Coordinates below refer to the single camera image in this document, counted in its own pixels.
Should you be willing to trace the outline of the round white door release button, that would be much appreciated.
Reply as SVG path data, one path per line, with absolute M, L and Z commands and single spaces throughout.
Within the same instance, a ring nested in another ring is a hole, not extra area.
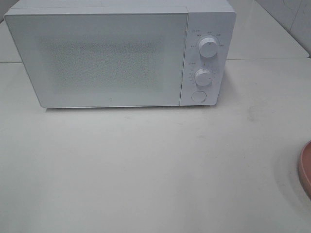
M 194 102 L 203 103 L 207 98 L 207 95 L 204 91 L 196 91 L 192 94 L 191 99 Z

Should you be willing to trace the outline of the pink round plate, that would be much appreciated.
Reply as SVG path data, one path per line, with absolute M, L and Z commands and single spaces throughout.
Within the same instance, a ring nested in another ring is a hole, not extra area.
M 298 162 L 299 180 L 306 194 L 311 197 L 311 142 L 302 149 Z

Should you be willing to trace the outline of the white microwave door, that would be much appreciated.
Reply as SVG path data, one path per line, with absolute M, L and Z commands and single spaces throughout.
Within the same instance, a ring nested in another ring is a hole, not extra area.
M 6 22 L 44 108 L 180 103 L 186 14 L 11 15 Z

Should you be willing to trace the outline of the lower white microwave knob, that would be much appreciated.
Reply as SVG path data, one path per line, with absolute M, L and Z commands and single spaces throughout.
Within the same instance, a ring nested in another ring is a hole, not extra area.
M 197 86 L 208 86 L 211 84 L 213 74 L 208 69 L 199 69 L 194 74 L 194 81 Z

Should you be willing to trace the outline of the white microwave knob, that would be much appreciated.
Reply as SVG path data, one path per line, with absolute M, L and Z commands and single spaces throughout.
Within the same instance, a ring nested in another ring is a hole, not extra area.
M 199 69 L 194 74 L 194 81 L 197 86 L 208 86 L 211 84 L 213 74 L 208 69 Z
M 204 58 L 211 58 L 218 52 L 218 40 L 213 36 L 207 36 L 202 38 L 199 43 L 200 55 Z

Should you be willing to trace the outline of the upper white microwave knob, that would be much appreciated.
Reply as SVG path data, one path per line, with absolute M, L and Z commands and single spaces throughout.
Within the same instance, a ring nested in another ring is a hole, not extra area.
M 200 55 L 204 58 L 211 58 L 218 52 L 218 40 L 213 36 L 207 36 L 202 38 L 199 43 Z

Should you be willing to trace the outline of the white microwave oven body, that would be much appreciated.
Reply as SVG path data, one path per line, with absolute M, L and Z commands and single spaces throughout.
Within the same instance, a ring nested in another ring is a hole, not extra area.
M 11 15 L 137 14 L 187 15 L 180 103 L 177 106 L 215 105 L 236 21 L 236 12 L 225 0 L 20 0 L 8 10 L 4 20 L 6 22 L 6 17 Z M 199 52 L 198 43 L 207 36 L 213 36 L 219 42 L 218 52 L 211 58 L 204 58 Z M 212 72 L 210 85 L 196 85 L 194 74 L 199 69 Z M 206 93 L 203 103 L 191 99 L 196 91 Z

